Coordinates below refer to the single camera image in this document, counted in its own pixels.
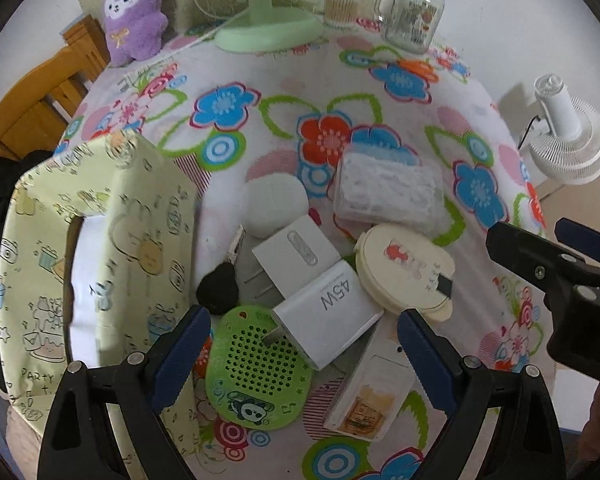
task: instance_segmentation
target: glass mason jar mug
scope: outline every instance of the glass mason jar mug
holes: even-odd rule
[[[393,0],[387,16],[376,0],[376,18],[385,40],[413,54],[424,54],[431,45],[445,9],[445,0]]]

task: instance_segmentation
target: stuffed animal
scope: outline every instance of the stuffed animal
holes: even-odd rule
[[[104,25],[113,66],[144,61],[160,52],[167,17],[162,0],[105,0]]]

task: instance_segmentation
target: black cord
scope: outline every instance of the black cord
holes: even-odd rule
[[[520,150],[520,148],[522,148],[522,143],[525,142],[526,136],[528,136],[529,134],[529,130],[531,129],[531,126],[536,122],[536,121],[542,121],[542,118],[539,115],[536,115],[533,119],[531,119],[531,121],[529,121],[529,126],[526,127],[526,132],[525,134],[522,136],[522,139],[520,139],[520,142],[518,143],[518,150]]]

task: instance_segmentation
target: human hand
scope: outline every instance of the human hand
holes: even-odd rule
[[[578,458],[593,462],[600,457],[600,384],[593,396],[589,421],[585,424],[578,441]]]

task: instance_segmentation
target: chair backrest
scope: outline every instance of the chair backrest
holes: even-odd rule
[[[81,16],[63,33],[67,46],[24,76],[0,102],[0,156],[20,160],[34,150],[55,150],[67,120],[87,90],[79,76],[95,81],[108,65],[104,34],[91,16]]]

